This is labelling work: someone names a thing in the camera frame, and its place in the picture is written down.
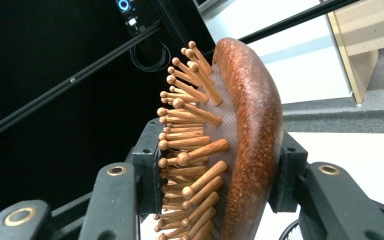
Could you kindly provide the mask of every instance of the metal ring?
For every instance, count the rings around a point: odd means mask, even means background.
[[[320,165],[319,166],[320,172],[327,174],[327,175],[339,175],[341,172],[334,166],[332,165]]]
[[[110,176],[118,176],[126,172],[126,168],[122,166],[115,166],[108,169],[107,173]]]
[[[24,212],[24,211],[27,211],[29,212],[29,214],[27,216],[25,216],[24,218],[20,219],[20,220],[14,220],[13,218],[18,214],[18,213],[21,213],[21,212]],[[6,218],[5,218],[5,225],[7,225],[8,227],[14,227],[14,226],[18,226],[18,225],[21,225],[25,222],[28,222],[30,221],[30,219],[32,219],[34,217],[34,215],[36,215],[36,208],[32,208],[32,207],[25,207],[25,208],[20,208],[12,213],[10,213]]]

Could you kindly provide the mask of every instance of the wooden hairbrush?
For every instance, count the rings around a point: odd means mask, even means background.
[[[254,239],[283,135],[276,86],[256,53],[220,40],[213,64],[194,42],[174,58],[161,101],[159,239]]]

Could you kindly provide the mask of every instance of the gray floor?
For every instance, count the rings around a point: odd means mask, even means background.
[[[283,113],[289,132],[384,133],[384,49],[361,106],[351,97],[284,104]]]

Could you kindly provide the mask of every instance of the blue light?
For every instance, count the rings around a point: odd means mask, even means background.
[[[124,12],[130,9],[130,3],[128,0],[120,0],[118,1],[118,7]]]

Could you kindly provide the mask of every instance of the wooden bristle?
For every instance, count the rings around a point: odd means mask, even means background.
[[[205,75],[205,73],[200,71],[199,64],[196,62],[191,62],[189,64],[189,69],[193,74],[197,76],[197,79],[199,79],[199,81],[201,82],[202,86],[205,89],[205,92],[208,94],[208,97],[210,98],[211,103],[213,103],[215,106],[220,105],[223,102],[223,98],[214,88],[214,85],[212,84],[211,79],[209,79],[209,77]]]
[[[206,103],[208,101],[208,96],[203,94],[202,92],[196,90],[195,88],[188,86],[181,81],[178,81],[176,77],[173,75],[167,76],[167,83],[170,85],[175,85],[176,87],[182,89],[182,91],[186,92],[190,96],[194,97],[201,103]]]
[[[155,231],[164,231],[158,238],[161,240],[212,239],[214,205],[220,198],[217,191],[223,185],[221,175],[227,169],[227,164],[221,160],[216,164],[213,162],[210,169],[206,167],[209,156],[227,151],[229,143],[226,139],[211,142],[210,137],[204,135],[207,124],[220,126],[223,120],[199,106],[208,100],[218,106],[223,99],[208,76],[213,71],[211,66],[193,41],[189,48],[181,52],[191,62],[186,66],[173,58],[173,65],[181,71],[174,67],[167,69],[170,92],[160,93],[161,101],[174,109],[157,110],[159,121],[164,124],[158,135],[158,147],[163,153],[158,167],[160,177],[164,179],[162,209],[167,211],[157,216],[159,221]]]
[[[195,56],[198,58],[199,62],[202,63],[204,65],[204,67],[207,69],[207,73],[211,74],[213,72],[213,68],[207,62],[207,60],[202,55],[202,53],[199,51],[199,49],[196,47],[196,43],[194,41],[190,41],[188,46],[195,53]]]
[[[173,99],[181,98],[186,102],[198,102],[198,100],[196,98],[192,97],[189,94],[185,94],[185,93],[169,93],[166,91],[162,91],[160,93],[160,97],[161,98],[173,98]]]
[[[177,155],[177,163],[180,166],[186,166],[189,161],[200,158],[203,156],[208,156],[211,154],[224,152],[229,149],[229,142],[226,139],[220,139],[215,142],[212,142],[206,146],[203,146],[201,148],[198,148],[191,152],[182,152],[179,155]]]
[[[176,109],[185,109],[186,111],[192,113],[193,115],[200,117],[202,119],[205,119],[207,122],[211,123],[216,127],[220,126],[222,122],[221,117],[215,114],[212,114],[210,112],[207,112],[205,110],[202,110],[200,108],[197,108],[189,103],[186,103],[183,99],[180,99],[180,98],[174,99],[173,107]]]
[[[196,182],[192,185],[183,188],[182,195],[186,199],[191,199],[196,192],[201,190],[207,183],[213,180],[218,175],[222,174],[227,170],[227,164],[223,161],[217,162],[210,170],[208,170],[204,175],[202,175]]]

